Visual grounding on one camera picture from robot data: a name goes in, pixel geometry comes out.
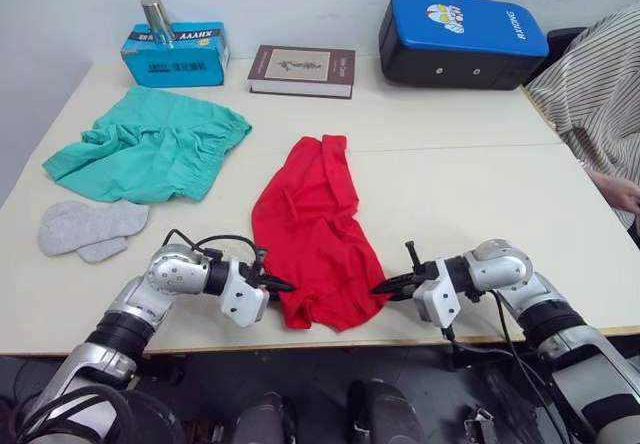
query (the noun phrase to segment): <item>blue case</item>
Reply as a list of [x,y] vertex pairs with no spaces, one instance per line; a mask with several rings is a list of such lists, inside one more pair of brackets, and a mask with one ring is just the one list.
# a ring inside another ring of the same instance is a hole
[[221,22],[171,24],[171,45],[153,40],[147,24],[137,24],[120,51],[136,82],[147,87],[218,86],[229,61]]
[[391,0],[379,45],[388,79],[432,87],[513,89],[549,52],[529,11],[489,0]]

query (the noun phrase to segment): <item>blue and black case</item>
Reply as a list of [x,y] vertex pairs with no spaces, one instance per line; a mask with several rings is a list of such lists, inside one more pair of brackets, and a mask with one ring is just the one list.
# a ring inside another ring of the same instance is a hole
[[529,11],[489,0],[391,0],[379,35],[387,79],[514,89],[549,52]]

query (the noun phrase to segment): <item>gray sock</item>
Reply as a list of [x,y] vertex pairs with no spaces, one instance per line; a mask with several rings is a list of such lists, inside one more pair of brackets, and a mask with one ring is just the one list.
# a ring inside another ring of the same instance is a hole
[[[58,203],[45,212],[38,233],[38,243],[42,252],[54,256],[109,241],[115,237],[129,236],[145,226],[148,212],[147,206],[124,200],[95,209],[83,203]],[[89,248],[83,250],[81,257],[95,262],[97,259],[109,257],[113,251],[122,247],[122,244],[112,242],[104,249]]]

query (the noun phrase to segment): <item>person's hand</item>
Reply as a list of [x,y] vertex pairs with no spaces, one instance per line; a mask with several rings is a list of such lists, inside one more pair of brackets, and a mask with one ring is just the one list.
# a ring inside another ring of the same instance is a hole
[[586,169],[586,171],[611,207],[640,216],[638,185],[622,177],[607,176],[592,169]]

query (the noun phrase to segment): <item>teal cloth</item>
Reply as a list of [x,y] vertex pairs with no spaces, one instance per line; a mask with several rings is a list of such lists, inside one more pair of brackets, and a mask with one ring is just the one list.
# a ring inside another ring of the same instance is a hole
[[136,86],[81,142],[42,166],[61,186],[96,201],[199,201],[224,156],[250,131],[244,117],[225,107]]

